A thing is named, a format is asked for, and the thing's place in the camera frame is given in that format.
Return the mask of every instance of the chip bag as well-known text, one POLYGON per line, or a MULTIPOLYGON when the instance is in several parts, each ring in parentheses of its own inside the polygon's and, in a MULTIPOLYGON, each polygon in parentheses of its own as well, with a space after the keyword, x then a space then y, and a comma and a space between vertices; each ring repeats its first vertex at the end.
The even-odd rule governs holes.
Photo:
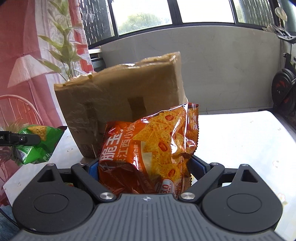
POLYGON ((198 105, 186 103, 133 123, 108 123, 100 182, 114 194, 172 193, 191 185, 187 161, 197 148, 198 105))
POLYGON ((66 126, 53 128, 38 125, 31 125, 24 128, 19 133, 37 134, 40 136, 41 141, 38 145, 16 146, 18 152, 15 157, 16 162, 18 164, 37 164, 48 161, 66 129, 66 126))

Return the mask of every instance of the white table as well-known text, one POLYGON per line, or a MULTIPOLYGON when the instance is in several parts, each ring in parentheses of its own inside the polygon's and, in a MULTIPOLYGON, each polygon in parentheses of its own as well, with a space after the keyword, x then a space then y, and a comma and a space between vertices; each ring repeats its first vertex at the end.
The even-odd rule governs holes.
POLYGON ((276 232, 296 238, 296 135, 268 111, 200 115, 195 155, 226 168, 247 163, 278 195, 284 206, 276 232))
POLYGON ((82 159, 83 156, 79 151, 71 132, 67 129, 48 162, 23 165, 4 184, 3 188, 10 204, 13 205, 13 202, 21 191, 46 164, 55 163, 58 168, 70 168, 72 165, 81 162, 82 159))

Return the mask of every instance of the exercise bike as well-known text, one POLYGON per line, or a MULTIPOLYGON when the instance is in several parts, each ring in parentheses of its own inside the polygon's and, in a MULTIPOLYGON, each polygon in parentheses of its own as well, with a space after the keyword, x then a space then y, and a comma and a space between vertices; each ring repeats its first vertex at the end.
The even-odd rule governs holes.
MULTIPOLYGON (((277 16, 282 20, 287 20, 287 17, 283 19, 280 14, 277 14, 277 16)), ((294 63, 291 63, 292 45, 296 43, 296 36, 292 36, 282 27, 274 25, 272 27, 279 39, 291 44, 290 53, 283 53, 283 57, 285 58, 284 68, 276 73, 272 81, 271 96, 274 102, 273 111, 296 123, 296 57, 293 58, 294 63)))

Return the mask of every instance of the window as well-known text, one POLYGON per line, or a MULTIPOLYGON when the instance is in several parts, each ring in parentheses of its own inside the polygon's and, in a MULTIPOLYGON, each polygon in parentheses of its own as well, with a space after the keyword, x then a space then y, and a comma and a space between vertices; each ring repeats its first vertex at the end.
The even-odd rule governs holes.
POLYGON ((221 23, 261 29, 278 23, 276 1, 287 12, 286 28, 296 32, 294 0, 79 0, 79 4, 87 42, 93 48, 154 27, 221 23))
POLYGON ((177 0, 182 22, 234 23, 229 0, 177 0))
POLYGON ((279 0, 279 5, 285 10, 288 21, 285 22, 285 28, 292 33, 296 32, 296 6, 289 0, 279 0))
POLYGON ((274 24, 268 0, 233 0, 239 23, 259 26, 274 24))
POLYGON ((112 9, 119 35, 172 24, 167 0, 114 0, 112 9))
POLYGON ((79 0, 88 45, 114 36, 107 0, 79 0))

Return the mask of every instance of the tortilla chip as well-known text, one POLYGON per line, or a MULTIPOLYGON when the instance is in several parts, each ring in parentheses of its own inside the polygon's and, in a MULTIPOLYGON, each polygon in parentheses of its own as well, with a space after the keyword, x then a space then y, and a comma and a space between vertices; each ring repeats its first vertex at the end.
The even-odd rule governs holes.
POLYGON ((172 132, 170 131, 161 131, 160 132, 160 137, 162 140, 164 140, 166 143, 169 145, 172 143, 172 132))
POLYGON ((138 134, 136 134, 133 137, 133 140, 137 140, 137 141, 147 141, 149 136, 151 135, 153 131, 153 127, 151 125, 146 125, 142 130, 140 130, 138 132, 138 134))
POLYGON ((155 116, 155 117, 152 117, 151 119, 149 119, 149 122, 160 122, 162 124, 167 124, 165 120, 163 120, 163 118, 161 118, 161 116, 155 116))
POLYGON ((151 173, 156 173, 155 171, 158 168, 158 166, 163 166, 171 163, 172 161, 171 161, 170 155, 166 153, 160 154, 157 152, 153 152, 152 159, 151 159, 151 173))
POLYGON ((155 131, 160 131, 160 130, 168 130, 169 126, 167 124, 163 124, 161 122, 150 122, 148 125, 152 126, 155 131))
POLYGON ((160 116, 163 118, 164 121, 171 127, 171 129, 180 129, 181 126, 184 124, 185 118, 182 118, 181 115, 178 115, 172 111, 165 111, 164 113, 160 113, 160 116))
POLYGON ((158 147, 159 139, 156 136, 156 132, 152 131, 151 135, 149 136, 143 152, 158 152, 159 147, 158 147))
POLYGON ((155 162, 155 164, 152 165, 151 171, 162 176, 164 179, 171 179, 173 182, 180 179, 180 168, 178 164, 175 163, 159 164, 155 162))
POLYGON ((176 138, 173 139, 174 142, 172 144, 174 144, 175 148, 177 148, 177 149, 176 150, 172 149, 172 158, 173 159, 179 158, 179 156, 181 156, 183 153, 186 152, 183 136, 179 133, 175 133, 175 135, 176 135, 176 138))
POLYGON ((182 114, 182 115, 186 115, 186 110, 184 109, 183 106, 180 106, 178 108, 172 109, 172 112, 178 113, 178 114, 182 114))
POLYGON ((40 136, 42 141, 46 141, 46 126, 30 126, 27 129, 33 134, 40 136))

